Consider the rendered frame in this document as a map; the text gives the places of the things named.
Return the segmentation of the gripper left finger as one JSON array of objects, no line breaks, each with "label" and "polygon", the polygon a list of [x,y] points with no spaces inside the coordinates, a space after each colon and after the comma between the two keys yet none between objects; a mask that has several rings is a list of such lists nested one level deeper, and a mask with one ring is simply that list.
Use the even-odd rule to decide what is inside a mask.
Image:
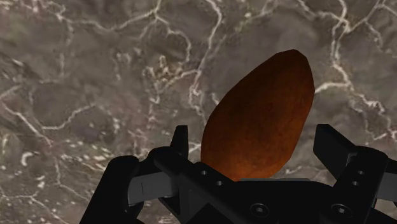
[{"label": "gripper left finger", "polygon": [[188,128],[176,127],[170,146],[143,161],[110,160],[79,224],[144,224],[138,216],[148,200],[159,200],[180,224],[240,224],[233,181],[203,162],[188,160]]}]

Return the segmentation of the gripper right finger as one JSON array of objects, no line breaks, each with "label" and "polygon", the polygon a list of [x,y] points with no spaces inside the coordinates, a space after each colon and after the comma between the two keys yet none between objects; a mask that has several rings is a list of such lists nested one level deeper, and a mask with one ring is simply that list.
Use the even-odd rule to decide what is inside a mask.
[{"label": "gripper right finger", "polygon": [[397,224],[375,208],[378,199],[397,207],[397,161],[353,144],[328,124],[316,127],[313,152],[336,179],[324,195],[319,224]]}]

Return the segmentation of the orange-brown egg-shaped fruit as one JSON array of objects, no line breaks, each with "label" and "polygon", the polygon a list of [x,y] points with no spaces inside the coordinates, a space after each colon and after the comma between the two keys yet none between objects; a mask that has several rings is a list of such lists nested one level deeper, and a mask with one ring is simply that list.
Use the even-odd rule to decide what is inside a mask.
[{"label": "orange-brown egg-shaped fruit", "polygon": [[201,161],[234,181],[273,176],[295,150],[314,92],[304,54],[271,56],[215,107],[203,132]]}]

